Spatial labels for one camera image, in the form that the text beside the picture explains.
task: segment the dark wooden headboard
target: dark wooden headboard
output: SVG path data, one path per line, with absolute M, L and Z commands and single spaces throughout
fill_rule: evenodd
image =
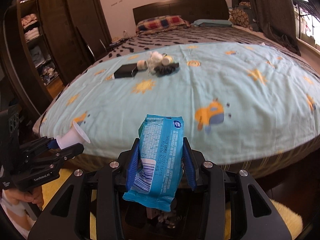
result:
M 168 0 L 133 8 L 136 24 L 164 15 L 181 15 L 182 19 L 190 23 L 198 19 L 229 19 L 226 0 Z

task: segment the metal screw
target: metal screw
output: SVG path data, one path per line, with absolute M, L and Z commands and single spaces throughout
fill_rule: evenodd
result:
M 203 166 L 206 168 L 212 168 L 213 164 L 212 164 L 212 162 L 204 162 Z
M 111 168 L 117 168 L 117 167 L 119 167 L 119 162 L 111 162 L 111 163 L 110 163 L 110 167 L 111 167 Z
M 75 172 L 73 174 L 78 177 L 78 176 L 81 176 L 82 173 L 83 173 L 82 170 L 75 170 Z
M 239 171 L 239 174 L 240 174 L 241 176 L 243 176 L 243 177 L 248 176 L 248 172 L 247 172 L 246 170 L 240 170 L 240 171 Z

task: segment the hand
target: hand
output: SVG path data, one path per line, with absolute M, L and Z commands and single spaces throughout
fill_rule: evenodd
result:
M 32 190 L 32 194 L 29 192 L 21 192 L 16 188 L 5 190 L 5 195 L 8 201 L 13 205 L 18 205 L 19 201 L 32 202 L 38 207 L 42 207 L 44 204 L 42 187 L 37 187 Z

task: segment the dark brown curtain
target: dark brown curtain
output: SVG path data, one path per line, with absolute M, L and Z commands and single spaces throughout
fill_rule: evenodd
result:
M 249 0 L 257 24 L 268 39 L 298 54 L 292 0 Z

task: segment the bed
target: bed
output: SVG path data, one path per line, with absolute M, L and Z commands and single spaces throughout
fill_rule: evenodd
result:
M 136 23 L 173 14 L 188 21 L 228 18 L 225 0 L 165 1 L 133 13 Z M 154 49 L 178 60 L 179 71 L 111 78 L 119 66 L 146 59 Z M 193 149 L 223 170 L 247 169 L 258 178 L 320 147 L 319 84 L 318 74 L 301 57 L 240 28 L 139 35 L 69 84 L 33 131 L 56 137 L 78 122 L 92 143 L 72 162 L 92 171 L 131 148 L 146 114 L 182 116 Z M 218 111 L 216 118 L 212 110 Z

